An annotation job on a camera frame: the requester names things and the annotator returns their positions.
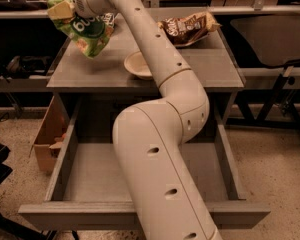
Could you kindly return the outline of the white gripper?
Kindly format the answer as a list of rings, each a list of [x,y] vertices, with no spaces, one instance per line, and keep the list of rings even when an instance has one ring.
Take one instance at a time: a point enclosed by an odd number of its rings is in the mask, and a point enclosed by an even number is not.
[[[94,15],[88,4],[88,0],[72,0],[73,4],[68,1],[62,1],[48,9],[47,13],[51,20],[69,19],[76,13],[83,17],[89,18]]]

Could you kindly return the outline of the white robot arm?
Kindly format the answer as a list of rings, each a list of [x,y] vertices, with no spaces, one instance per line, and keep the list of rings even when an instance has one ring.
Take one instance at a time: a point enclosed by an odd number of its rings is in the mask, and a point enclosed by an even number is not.
[[[222,240],[181,156],[209,116],[209,100],[189,64],[142,0],[67,0],[49,4],[51,19],[118,11],[161,94],[123,110],[113,145],[147,240]]]

